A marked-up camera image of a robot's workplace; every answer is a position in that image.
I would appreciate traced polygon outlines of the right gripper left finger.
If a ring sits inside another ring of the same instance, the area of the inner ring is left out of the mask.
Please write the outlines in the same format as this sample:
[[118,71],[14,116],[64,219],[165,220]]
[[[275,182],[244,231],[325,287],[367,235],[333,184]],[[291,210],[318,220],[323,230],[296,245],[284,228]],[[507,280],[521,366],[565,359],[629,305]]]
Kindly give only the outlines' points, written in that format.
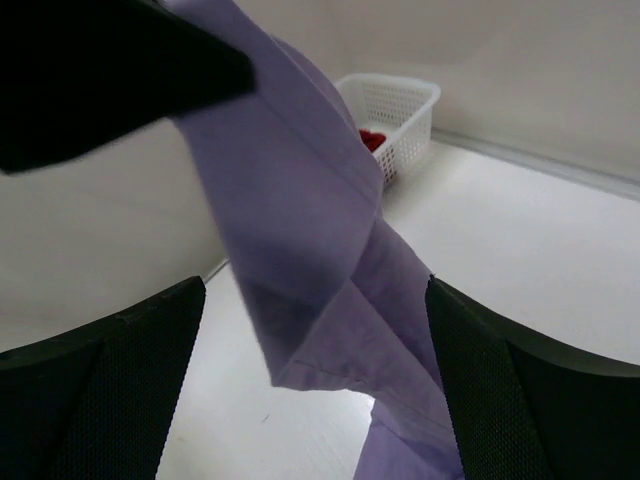
[[2,478],[155,478],[205,298],[191,277],[3,352]]

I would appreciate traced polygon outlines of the purple t shirt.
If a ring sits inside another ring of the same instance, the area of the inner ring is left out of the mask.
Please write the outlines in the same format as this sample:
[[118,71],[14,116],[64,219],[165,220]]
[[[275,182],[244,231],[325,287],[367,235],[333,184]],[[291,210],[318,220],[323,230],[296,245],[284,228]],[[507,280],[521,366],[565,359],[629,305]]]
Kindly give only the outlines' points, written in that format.
[[243,51],[256,90],[176,119],[272,383],[370,395],[359,479],[460,479],[427,266],[384,220],[383,175],[331,81],[231,1],[168,9]]

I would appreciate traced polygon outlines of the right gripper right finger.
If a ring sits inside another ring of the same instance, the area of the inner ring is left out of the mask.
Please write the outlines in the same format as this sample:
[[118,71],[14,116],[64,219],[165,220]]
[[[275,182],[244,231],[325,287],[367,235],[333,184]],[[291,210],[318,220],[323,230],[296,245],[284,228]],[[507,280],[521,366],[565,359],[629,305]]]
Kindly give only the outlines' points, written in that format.
[[436,277],[425,302],[466,478],[638,478],[638,366],[539,333]]

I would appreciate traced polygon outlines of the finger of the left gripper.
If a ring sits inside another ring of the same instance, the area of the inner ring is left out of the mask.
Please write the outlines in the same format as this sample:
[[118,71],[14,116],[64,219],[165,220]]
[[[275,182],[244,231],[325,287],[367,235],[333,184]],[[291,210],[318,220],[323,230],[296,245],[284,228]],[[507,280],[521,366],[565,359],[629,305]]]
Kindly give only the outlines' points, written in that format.
[[255,85],[246,54],[156,1],[5,1],[1,170],[71,162]]

